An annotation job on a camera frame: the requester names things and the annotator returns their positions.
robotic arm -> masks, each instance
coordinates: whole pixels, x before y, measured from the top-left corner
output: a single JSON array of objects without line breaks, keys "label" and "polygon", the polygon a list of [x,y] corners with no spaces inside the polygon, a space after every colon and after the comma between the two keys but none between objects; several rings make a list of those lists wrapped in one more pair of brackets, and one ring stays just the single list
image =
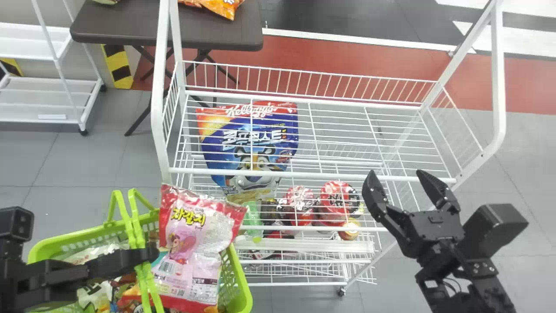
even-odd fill
[{"label": "robotic arm", "polygon": [[[390,205],[374,171],[361,193],[373,218],[396,238],[404,256],[422,267],[415,279],[432,312],[515,312],[490,258],[528,222],[511,204],[485,204],[462,226],[460,206],[450,188],[425,171],[417,170],[417,177],[436,210],[408,212]],[[468,292],[449,295],[444,279],[451,273],[471,282]]]},{"label": "robotic arm", "polygon": [[34,215],[21,207],[0,209],[0,312],[42,312],[77,301],[76,290],[93,282],[134,271],[145,261],[153,262],[158,249],[116,250],[83,265],[58,260],[25,264],[23,243],[31,240]]}]

yellow and black striped post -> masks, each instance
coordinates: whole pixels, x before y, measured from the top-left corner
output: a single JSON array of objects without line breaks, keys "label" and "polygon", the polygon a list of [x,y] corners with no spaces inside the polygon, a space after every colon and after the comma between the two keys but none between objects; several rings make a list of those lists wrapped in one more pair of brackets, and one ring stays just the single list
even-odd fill
[{"label": "yellow and black striped post", "polygon": [[129,89],[133,85],[131,76],[130,62],[127,59],[126,51],[119,45],[102,45],[106,65],[114,80],[114,87],[119,89]]},{"label": "yellow and black striped post", "polygon": [[[16,76],[23,76],[23,72],[21,71],[21,68],[19,67],[15,59],[0,58],[0,62],[6,68],[6,70],[8,70],[8,73]],[[0,70],[0,79],[2,77],[4,77],[4,72]]]}]

pink snack bag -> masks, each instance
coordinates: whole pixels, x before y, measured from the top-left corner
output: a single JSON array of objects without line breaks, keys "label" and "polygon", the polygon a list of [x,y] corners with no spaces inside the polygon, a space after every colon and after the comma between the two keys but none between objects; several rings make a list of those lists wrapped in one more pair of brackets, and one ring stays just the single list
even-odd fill
[{"label": "pink snack bag", "polygon": [[216,309],[220,252],[237,236],[247,208],[171,185],[161,192],[160,246],[168,254],[152,272],[162,304],[189,313]]}]

caster wheel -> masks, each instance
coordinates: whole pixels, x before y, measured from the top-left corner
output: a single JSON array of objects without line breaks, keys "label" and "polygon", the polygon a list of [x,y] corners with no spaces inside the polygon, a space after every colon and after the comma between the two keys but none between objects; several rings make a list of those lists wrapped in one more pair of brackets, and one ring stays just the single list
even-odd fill
[{"label": "caster wheel", "polygon": [[340,289],[338,289],[338,291],[336,291],[336,293],[338,294],[339,297],[343,297],[346,295],[346,290],[342,287]]}]

white wire shelf cart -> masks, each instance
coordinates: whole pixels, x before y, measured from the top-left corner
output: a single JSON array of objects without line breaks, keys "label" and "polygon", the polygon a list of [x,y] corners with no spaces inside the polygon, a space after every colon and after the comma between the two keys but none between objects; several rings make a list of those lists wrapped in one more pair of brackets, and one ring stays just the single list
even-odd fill
[{"label": "white wire shelf cart", "polygon": [[[77,124],[87,135],[86,122],[99,91],[105,91],[88,47],[85,53],[96,80],[66,79],[62,60],[72,38],[67,27],[46,26],[37,0],[31,0],[39,25],[0,23],[0,57],[54,62],[59,78],[19,77],[0,64],[0,121],[19,123]],[[64,6],[73,21],[67,0]]]},{"label": "white wire shelf cart", "polygon": [[[431,204],[419,192],[416,169],[426,170],[456,189],[498,150],[504,139],[500,3],[492,0],[485,6],[438,80],[415,80],[183,61],[176,1],[161,0],[151,123],[163,180],[223,198],[222,189],[211,175],[272,177],[281,179],[277,197],[283,197],[296,185],[319,194],[323,184],[331,180],[347,182],[360,191],[373,169],[394,205],[408,211],[429,209]],[[178,61],[169,92],[163,97],[168,23]],[[481,145],[445,85],[488,23],[493,26],[494,136],[488,145]],[[186,77],[185,68],[190,65],[193,71]],[[225,79],[217,66],[237,77],[239,83]],[[214,108],[200,113],[196,110],[200,99]],[[247,127],[257,126],[253,103],[260,100],[297,105],[299,146],[288,168],[253,170],[253,164],[242,170],[207,167],[198,115],[210,116],[222,105],[236,105],[250,114]],[[329,218],[322,213],[311,216],[307,225],[296,215],[280,226],[244,225],[245,230],[280,231],[294,236],[263,238],[257,243],[242,236],[236,239],[250,286],[334,285],[340,286],[339,294],[343,295],[355,281],[376,284],[375,265],[395,245],[382,246],[380,239],[389,235],[387,230],[364,209],[357,217],[359,225],[352,228],[359,235],[346,241],[338,233],[345,230],[342,226],[314,225],[331,222]],[[342,219],[347,222],[348,216]],[[254,259],[253,251],[271,257]]]}]

